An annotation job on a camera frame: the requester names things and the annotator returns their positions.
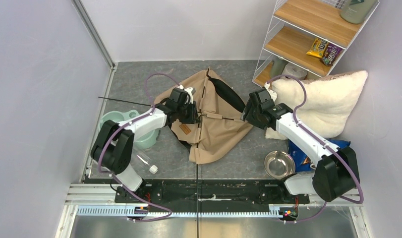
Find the shelving unit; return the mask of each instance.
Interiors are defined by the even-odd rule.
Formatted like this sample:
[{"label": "shelving unit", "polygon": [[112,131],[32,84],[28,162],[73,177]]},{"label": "shelving unit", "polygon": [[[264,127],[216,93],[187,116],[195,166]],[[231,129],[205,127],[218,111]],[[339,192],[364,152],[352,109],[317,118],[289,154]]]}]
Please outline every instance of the shelving unit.
[{"label": "shelving unit", "polygon": [[[340,16],[345,1],[277,0],[252,81],[263,86],[269,80],[275,57],[284,58],[320,77],[331,73],[379,5],[377,2],[373,6],[362,24],[351,24]],[[332,67],[306,55],[315,37],[343,48]]]}]

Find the brown fabric bag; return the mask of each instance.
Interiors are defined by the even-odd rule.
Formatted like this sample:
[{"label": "brown fabric bag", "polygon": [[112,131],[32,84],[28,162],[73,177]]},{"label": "brown fabric bag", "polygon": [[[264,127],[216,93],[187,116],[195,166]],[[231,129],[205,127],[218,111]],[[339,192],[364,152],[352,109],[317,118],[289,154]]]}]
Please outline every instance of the brown fabric bag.
[{"label": "brown fabric bag", "polygon": [[[197,164],[211,163],[222,158],[252,128],[240,120],[245,104],[240,97],[212,70],[200,71],[181,82],[195,88],[199,124],[172,124],[180,141],[190,145],[189,160]],[[172,92],[170,88],[155,99],[159,103]]]}]

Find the yellow candy bag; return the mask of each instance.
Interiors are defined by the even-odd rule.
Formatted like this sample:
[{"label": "yellow candy bag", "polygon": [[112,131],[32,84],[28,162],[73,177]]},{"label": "yellow candy bag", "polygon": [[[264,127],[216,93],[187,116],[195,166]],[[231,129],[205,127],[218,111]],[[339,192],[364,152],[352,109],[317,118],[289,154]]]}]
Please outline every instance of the yellow candy bag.
[{"label": "yellow candy bag", "polygon": [[306,53],[307,55],[322,58],[323,53],[325,52],[326,46],[328,42],[320,39],[319,37],[315,38],[315,42],[313,42],[313,46]]}]

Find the gray stone surface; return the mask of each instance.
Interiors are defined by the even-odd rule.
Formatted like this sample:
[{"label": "gray stone surface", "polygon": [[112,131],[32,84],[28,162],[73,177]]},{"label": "gray stone surface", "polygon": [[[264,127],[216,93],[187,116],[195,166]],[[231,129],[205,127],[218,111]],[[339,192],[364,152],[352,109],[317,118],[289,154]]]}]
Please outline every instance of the gray stone surface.
[{"label": "gray stone surface", "polygon": [[[153,61],[119,63],[113,78],[110,98],[149,104],[144,92],[145,78],[154,72],[163,72],[182,81],[194,73],[210,67],[230,87],[233,87],[242,99],[247,101],[248,94],[259,89],[252,83],[256,61]],[[148,82],[149,93],[155,98],[173,86],[166,77],[156,76]],[[105,113],[110,111],[127,112],[132,109],[145,112],[146,106],[109,100]],[[264,170],[265,156],[274,150],[287,150],[287,142],[265,139],[263,130],[253,128],[229,153],[220,160],[198,166],[198,175],[202,179],[268,179]],[[148,167],[139,160],[132,159],[134,169],[146,179],[193,179],[196,177],[196,165],[189,162],[189,152],[178,142],[168,128],[161,130],[158,142],[145,153],[151,158],[159,171],[153,175]],[[100,178],[92,169],[92,177]]]}]

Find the white roll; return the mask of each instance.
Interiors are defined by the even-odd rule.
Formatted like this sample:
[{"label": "white roll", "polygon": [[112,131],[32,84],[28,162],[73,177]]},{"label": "white roll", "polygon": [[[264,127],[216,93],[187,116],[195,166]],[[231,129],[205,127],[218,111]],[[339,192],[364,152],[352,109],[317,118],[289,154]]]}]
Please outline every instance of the white roll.
[{"label": "white roll", "polygon": [[288,74],[288,75],[294,76],[300,80],[303,80],[307,76],[307,71],[293,63],[288,63],[286,65],[286,67],[284,68],[282,74]]}]

